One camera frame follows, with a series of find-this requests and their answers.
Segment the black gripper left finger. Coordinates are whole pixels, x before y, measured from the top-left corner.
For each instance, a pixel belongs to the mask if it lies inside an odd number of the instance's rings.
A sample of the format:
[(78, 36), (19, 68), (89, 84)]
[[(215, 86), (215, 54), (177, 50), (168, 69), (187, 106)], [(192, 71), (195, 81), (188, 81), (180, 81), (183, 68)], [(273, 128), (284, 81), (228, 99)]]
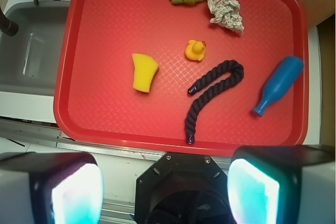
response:
[(86, 152), (1, 154), (1, 223), (98, 223), (103, 175)]

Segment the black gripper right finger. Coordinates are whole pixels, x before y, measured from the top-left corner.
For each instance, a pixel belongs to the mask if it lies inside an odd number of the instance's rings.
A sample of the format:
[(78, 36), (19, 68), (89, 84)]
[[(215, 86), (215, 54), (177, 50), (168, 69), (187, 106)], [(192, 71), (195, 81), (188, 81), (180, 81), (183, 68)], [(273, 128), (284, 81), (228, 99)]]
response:
[(335, 148), (239, 147), (227, 192), (236, 223), (335, 223)]

